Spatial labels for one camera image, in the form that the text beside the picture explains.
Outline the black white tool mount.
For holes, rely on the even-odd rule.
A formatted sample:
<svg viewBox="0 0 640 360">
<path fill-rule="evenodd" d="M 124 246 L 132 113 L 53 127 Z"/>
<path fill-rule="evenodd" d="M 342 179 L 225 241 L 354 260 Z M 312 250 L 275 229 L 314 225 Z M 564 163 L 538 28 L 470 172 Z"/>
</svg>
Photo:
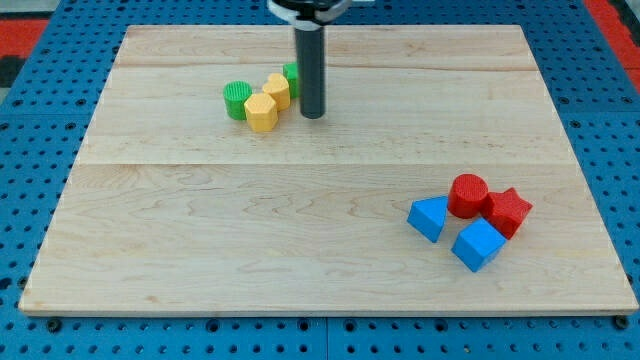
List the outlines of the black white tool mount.
<svg viewBox="0 0 640 360">
<path fill-rule="evenodd" d="M 333 23 L 352 5 L 351 0 L 268 0 L 268 10 L 297 30 L 316 31 Z"/>
</svg>

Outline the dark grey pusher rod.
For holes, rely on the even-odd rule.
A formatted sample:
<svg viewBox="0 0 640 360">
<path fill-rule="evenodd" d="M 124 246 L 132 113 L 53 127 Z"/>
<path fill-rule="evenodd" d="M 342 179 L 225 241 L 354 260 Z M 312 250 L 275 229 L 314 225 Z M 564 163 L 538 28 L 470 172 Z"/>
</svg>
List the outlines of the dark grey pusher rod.
<svg viewBox="0 0 640 360">
<path fill-rule="evenodd" d="M 324 28 L 296 29 L 294 36 L 300 112 L 308 119 L 318 119 L 326 111 Z"/>
</svg>

